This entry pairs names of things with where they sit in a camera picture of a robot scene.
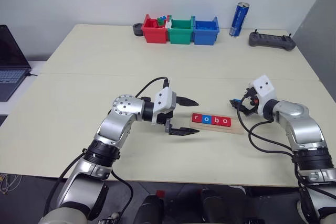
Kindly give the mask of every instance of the laptop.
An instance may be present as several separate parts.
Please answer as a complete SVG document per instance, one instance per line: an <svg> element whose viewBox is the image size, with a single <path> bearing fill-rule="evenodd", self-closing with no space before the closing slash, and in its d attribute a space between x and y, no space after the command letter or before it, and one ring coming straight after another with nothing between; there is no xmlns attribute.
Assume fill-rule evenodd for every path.
<svg viewBox="0 0 336 224"><path fill-rule="evenodd" d="M7 102L31 67L6 25L0 25L0 102Z"/></svg>

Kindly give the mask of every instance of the laptop keyboard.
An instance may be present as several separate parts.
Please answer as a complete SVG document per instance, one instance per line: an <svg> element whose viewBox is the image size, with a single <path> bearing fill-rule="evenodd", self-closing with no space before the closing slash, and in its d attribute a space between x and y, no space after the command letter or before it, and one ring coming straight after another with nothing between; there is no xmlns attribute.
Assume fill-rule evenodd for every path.
<svg viewBox="0 0 336 224"><path fill-rule="evenodd" d="M25 70L0 70L0 83L17 83Z"/></svg>

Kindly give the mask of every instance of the laptop screen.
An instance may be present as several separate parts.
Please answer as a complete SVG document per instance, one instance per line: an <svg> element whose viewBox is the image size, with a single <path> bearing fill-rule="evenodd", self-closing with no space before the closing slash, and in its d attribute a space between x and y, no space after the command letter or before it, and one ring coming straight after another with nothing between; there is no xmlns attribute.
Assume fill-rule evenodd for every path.
<svg viewBox="0 0 336 224"><path fill-rule="evenodd" d="M0 68L27 67L29 63L6 25L0 25Z"/></svg>

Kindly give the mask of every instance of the plastic storage bin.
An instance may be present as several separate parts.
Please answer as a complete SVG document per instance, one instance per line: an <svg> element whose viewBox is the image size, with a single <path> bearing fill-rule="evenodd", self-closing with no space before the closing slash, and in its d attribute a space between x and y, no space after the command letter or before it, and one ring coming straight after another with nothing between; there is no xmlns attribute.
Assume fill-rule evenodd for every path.
<svg viewBox="0 0 336 224"><path fill-rule="evenodd" d="M171 44L190 44L193 37L193 17L189 20L171 19L168 34Z"/></svg>
<svg viewBox="0 0 336 224"><path fill-rule="evenodd" d="M141 30L146 38L147 43L166 43L167 42L167 29L164 24L159 26L155 18L151 18L148 14L145 16Z"/></svg>
<svg viewBox="0 0 336 224"><path fill-rule="evenodd" d="M194 44L213 45L219 33L217 17L213 21L199 21L193 17L194 21Z"/></svg>

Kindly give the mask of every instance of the robotic arm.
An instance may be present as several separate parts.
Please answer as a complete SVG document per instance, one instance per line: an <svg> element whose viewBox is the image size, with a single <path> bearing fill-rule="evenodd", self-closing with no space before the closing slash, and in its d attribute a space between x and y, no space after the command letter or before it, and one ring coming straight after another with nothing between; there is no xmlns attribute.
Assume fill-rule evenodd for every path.
<svg viewBox="0 0 336 224"><path fill-rule="evenodd" d="M155 95L155 101L148 97L141 99L132 95L121 95L112 103L112 109L100 124L94 139L73 172L67 179L57 199L57 208L45 213L40 224L80 224L98 217L107 192L105 180L112 172L112 164L120 157L131 125L135 121L150 121L165 125L170 135L189 135L198 130L172 128L171 118L176 104L197 106L198 103L184 97L177 97L169 88L166 78L163 89Z"/></svg>
<svg viewBox="0 0 336 224"><path fill-rule="evenodd" d="M244 114L257 113L268 121L279 123L286 131L292 161L299 167L296 176L302 186L297 208L302 219L306 223L336 223L336 169L322 131L309 116L308 108L278 101L267 76L250 83L245 98L250 98L253 108L240 106ZM241 103L238 100L230 102L235 108Z"/></svg>

